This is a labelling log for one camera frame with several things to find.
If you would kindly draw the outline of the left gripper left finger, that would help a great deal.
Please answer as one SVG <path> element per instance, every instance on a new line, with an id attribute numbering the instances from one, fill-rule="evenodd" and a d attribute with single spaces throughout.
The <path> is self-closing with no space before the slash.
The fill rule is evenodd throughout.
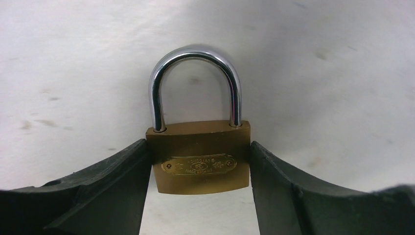
<path id="1" fill-rule="evenodd" d="M 40 187 L 0 192 L 3 235 L 137 235 L 151 161 L 141 139 Z"/>

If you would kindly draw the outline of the brass padlock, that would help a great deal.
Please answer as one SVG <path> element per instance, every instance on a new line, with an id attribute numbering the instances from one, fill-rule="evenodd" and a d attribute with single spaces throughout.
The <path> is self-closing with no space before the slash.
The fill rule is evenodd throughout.
<path id="1" fill-rule="evenodd" d="M 166 124 L 161 86 L 181 62 L 206 61 L 224 75 L 230 91 L 230 119 Z M 152 127 L 146 131 L 159 193 L 198 195 L 246 188 L 250 181 L 251 126 L 242 119 L 242 92 L 232 63 L 205 45 L 177 48 L 158 61 L 149 79 Z"/>

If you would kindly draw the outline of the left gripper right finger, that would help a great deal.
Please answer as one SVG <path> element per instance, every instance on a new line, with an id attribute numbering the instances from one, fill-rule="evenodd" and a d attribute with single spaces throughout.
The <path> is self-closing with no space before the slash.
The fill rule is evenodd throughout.
<path id="1" fill-rule="evenodd" d="M 278 158 L 257 142 L 251 182 L 262 235 L 412 235 L 415 187 L 374 192 L 341 187 Z"/>

